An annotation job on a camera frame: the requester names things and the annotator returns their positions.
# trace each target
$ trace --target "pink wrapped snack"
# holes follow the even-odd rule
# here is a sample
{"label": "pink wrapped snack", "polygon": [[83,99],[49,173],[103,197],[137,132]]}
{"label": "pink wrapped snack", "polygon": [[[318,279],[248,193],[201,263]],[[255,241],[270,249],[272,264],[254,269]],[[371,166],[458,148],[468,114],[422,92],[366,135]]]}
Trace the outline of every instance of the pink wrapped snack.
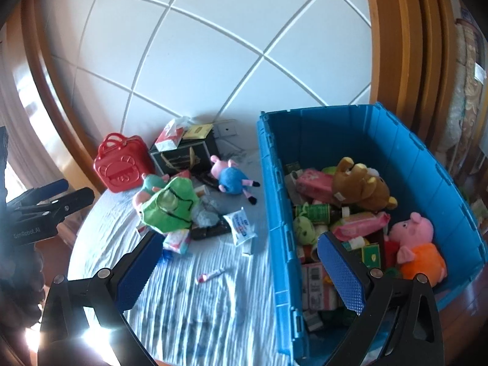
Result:
{"label": "pink wrapped snack", "polygon": [[297,191],[309,198],[323,203],[334,203],[332,196],[333,175],[319,172],[315,169],[305,169],[296,180]]}
{"label": "pink wrapped snack", "polygon": [[365,237],[387,226],[390,215],[380,212],[374,215],[371,212],[362,212],[341,218],[330,227],[330,231],[341,242],[347,242],[357,237]]}

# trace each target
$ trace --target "red plastic handbag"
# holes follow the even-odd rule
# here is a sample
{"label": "red plastic handbag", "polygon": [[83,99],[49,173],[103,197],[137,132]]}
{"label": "red plastic handbag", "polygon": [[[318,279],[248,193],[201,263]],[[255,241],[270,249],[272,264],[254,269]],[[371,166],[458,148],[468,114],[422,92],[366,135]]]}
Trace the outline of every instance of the red plastic handbag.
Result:
{"label": "red plastic handbag", "polygon": [[142,174],[154,173],[147,146],[139,136],[108,134],[98,147],[93,168],[113,193],[142,186]]}

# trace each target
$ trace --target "peppa pig plush toy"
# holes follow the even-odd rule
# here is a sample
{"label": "peppa pig plush toy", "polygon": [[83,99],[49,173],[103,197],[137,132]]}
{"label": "peppa pig plush toy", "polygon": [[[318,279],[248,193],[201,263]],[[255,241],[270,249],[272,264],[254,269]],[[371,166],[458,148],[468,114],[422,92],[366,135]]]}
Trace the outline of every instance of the peppa pig plush toy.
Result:
{"label": "peppa pig plush toy", "polygon": [[434,287],[447,276],[446,262],[432,243],[434,227],[419,213],[413,212],[410,220],[401,221],[391,227],[390,241],[400,244],[397,263],[405,279],[413,279],[422,273]]}
{"label": "peppa pig plush toy", "polygon": [[257,199],[247,191],[248,186],[261,186],[257,181],[252,181],[237,168],[233,160],[220,161],[219,157],[211,156],[214,163],[210,173],[219,181],[219,190],[227,194],[244,194],[251,205],[256,205]]}

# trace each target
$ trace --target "white tiled wall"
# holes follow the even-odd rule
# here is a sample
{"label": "white tiled wall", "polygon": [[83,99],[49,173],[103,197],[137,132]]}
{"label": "white tiled wall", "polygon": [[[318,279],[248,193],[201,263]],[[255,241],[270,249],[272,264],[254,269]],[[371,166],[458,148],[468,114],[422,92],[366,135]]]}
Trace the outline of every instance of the white tiled wall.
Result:
{"label": "white tiled wall", "polygon": [[51,51],[86,132],[150,144],[180,116],[236,119],[221,147],[257,147],[260,111],[367,103],[368,0],[42,0]]}

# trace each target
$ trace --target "brown teddy bear plush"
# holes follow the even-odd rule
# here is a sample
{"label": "brown teddy bear plush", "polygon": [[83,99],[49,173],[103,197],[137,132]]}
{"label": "brown teddy bear plush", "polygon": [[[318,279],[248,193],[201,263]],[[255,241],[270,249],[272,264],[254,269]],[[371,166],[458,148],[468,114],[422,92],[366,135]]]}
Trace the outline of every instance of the brown teddy bear plush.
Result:
{"label": "brown teddy bear plush", "polygon": [[354,164],[344,157],[337,165],[332,181],[332,194],[343,205],[358,203],[369,198],[376,189],[376,178],[367,178],[368,168],[364,164]]}
{"label": "brown teddy bear plush", "polygon": [[378,172],[368,169],[364,164],[354,164],[349,157],[344,157],[337,165],[332,193],[340,204],[354,203],[372,212],[398,206],[397,200],[390,196],[390,190]]}
{"label": "brown teddy bear plush", "polygon": [[385,181],[379,176],[378,172],[374,170],[373,172],[374,174],[371,174],[371,170],[368,169],[368,173],[364,177],[366,181],[370,180],[370,178],[376,179],[376,188],[373,191],[373,194],[368,198],[359,201],[356,205],[364,210],[372,212],[377,212],[384,208],[395,209],[398,206],[398,201],[396,198],[390,196],[390,189]]}

